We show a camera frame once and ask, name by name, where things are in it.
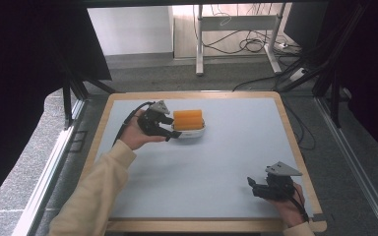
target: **gray mat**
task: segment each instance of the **gray mat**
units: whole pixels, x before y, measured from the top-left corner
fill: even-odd
[[[120,91],[181,91],[181,90],[233,90],[241,83],[259,80],[240,90],[270,90],[275,74],[269,62],[206,64],[204,75],[196,75],[195,65],[161,66],[129,69],[113,69],[112,82],[105,84]],[[101,93],[99,88],[89,87],[91,93]]]

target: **black curtain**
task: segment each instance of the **black curtain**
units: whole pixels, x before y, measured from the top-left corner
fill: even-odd
[[[349,109],[378,142],[378,1],[370,1],[336,72],[352,95]]]
[[[111,80],[85,8],[0,0],[0,186],[28,143],[45,98],[66,78],[48,40],[74,74]]]

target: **wooden table edge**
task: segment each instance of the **wooden table edge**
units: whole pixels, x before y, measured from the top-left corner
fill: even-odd
[[[293,131],[290,126],[290,122],[288,120],[287,114],[284,109],[284,104],[282,102],[281,96],[274,91],[157,91],[157,92],[127,92],[127,93],[114,93],[109,96],[108,101],[106,102],[105,108],[103,110],[102,116],[99,121],[99,125],[97,127],[96,133],[94,135],[94,140],[92,142],[87,160],[85,162],[85,166],[83,168],[80,180],[87,176],[87,174],[91,171],[94,163],[95,163],[95,156],[97,154],[98,147],[101,142],[102,135],[104,133],[104,128],[107,124],[107,121],[109,119],[110,110],[113,106],[113,103],[115,100],[138,100],[142,99],[144,101],[148,100],[159,100],[159,99],[208,99],[208,98],[258,98],[258,97],[270,97],[275,100],[275,103],[277,105],[278,111],[281,115],[281,119],[283,121],[283,127],[286,132],[290,147],[293,152],[293,156],[295,158],[298,170],[303,174],[302,180],[303,180],[303,187],[306,189],[306,192],[308,194],[311,207],[313,209],[314,214],[322,214],[322,209],[319,204],[318,198],[316,196],[315,190],[313,188],[311,179],[309,177],[309,173],[306,169],[305,163],[303,161],[302,154],[300,152],[299,146],[296,142],[296,138],[293,134]],[[207,227],[208,232],[224,232],[222,229],[225,227],[222,227],[223,225],[234,225],[234,222],[236,224],[240,225],[250,225],[252,228],[249,229],[237,229],[242,230],[240,232],[258,232],[258,226],[261,226],[260,232],[266,232],[266,231],[281,231],[283,228],[281,227],[281,221],[279,219],[272,219],[272,221],[277,221],[278,223],[271,224],[272,227],[267,226],[265,224],[262,224],[263,220],[254,220],[254,221],[248,221],[249,223],[242,223],[244,221],[241,220],[234,220],[234,221],[227,221],[227,220],[168,220],[168,221],[161,221],[161,220],[109,220],[108,221],[108,227],[107,230],[112,231],[124,231],[124,232],[132,232],[131,225],[134,225],[136,222],[139,222],[137,228],[134,230],[148,230],[151,232],[163,232],[164,229],[162,226],[168,225],[173,228],[173,230],[176,230],[176,226],[180,227],[181,229],[188,229],[191,228],[193,223],[207,223],[210,224],[210,227]],[[314,232],[323,232],[327,228],[327,222],[326,221],[318,221],[318,222],[310,222],[311,228]]]

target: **wooden frame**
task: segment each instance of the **wooden frame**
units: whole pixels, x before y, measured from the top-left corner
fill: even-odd
[[[135,99],[209,99],[209,98],[260,98],[270,97],[275,100],[284,130],[292,149],[298,170],[303,173],[303,187],[306,189],[314,215],[322,214],[321,206],[315,194],[311,179],[306,169],[305,163],[295,136],[291,129],[287,114],[284,110],[281,97],[273,91],[183,91],[183,92],[129,92],[112,94],[105,106],[102,117],[94,136],[88,158],[86,160],[81,180],[86,176],[95,162],[95,156],[109,119],[109,113],[115,100],[135,100]],[[315,232],[323,232],[327,228],[327,222],[310,220],[311,229]],[[282,231],[284,224],[279,218],[261,219],[239,219],[239,220],[219,220],[219,219],[187,219],[187,220],[151,220],[151,219],[115,219],[112,218],[107,223],[107,231],[122,232],[272,232]]]

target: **metal frame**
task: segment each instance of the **metal frame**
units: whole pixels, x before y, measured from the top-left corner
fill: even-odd
[[[85,103],[83,101],[76,101],[73,107],[73,119],[76,120],[79,118],[84,105]],[[35,185],[34,190],[32,191],[29,202],[27,203],[26,208],[24,209],[24,212],[21,215],[20,220],[18,221],[12,235],[29,235],[35,222],[36,215],[46,195],[48,186],[51,184],[62,155],[65,152],[66,146],[72,138],[72,134],[76,130],[76,128],[77,127],[75,126],[75,123],[72,123],[72,125],[68,129],[60,133],[56,145],[51,152],[50,158],[45,164],[44,170],[42,171],[41,176],[39,177],[38,182]]]
[[[352,147],[349,145],[346,136],[343,134],[342,129],[340,129],[337,124],[331,119],[331,112],[326,100],[321,97],[316,97],[315,101],[317,106],[323,115],[328,128],[330,129],[331,133],[333,134],[337,144],[342,151],[346,162],[351,169],[352,174],[354,175],[355,179],[357,180],[358,185],[361,188],[364,196],[366,197],[367,201],[370,203],[374,213],[378,218],[378,192],[376,188],[370,181],[370,178],[367,176],[366,172],[364,171],[363,167],[358,160],[358,157],[355,155]]]
[[[226,17],[203,17],[203,5],[199,5],[196,75],[204,75],[204,44],[202,41],[202,32],[219,30],[271,30],[272,37],[269,43],[264,45],[264,48],[275,74],[281,73],[282,70],[279,66],[278,60],[275,57],[275,53],[273,52],[273,47],[275,46],[276,37],[278,36],[279,27],[281,26],[282,18],[284,16],[285,5],[286,3],[282,3],[281,9],[277,15],[231,17],[231,21],[225,25],[221,25],[220,22],[225,20]]]

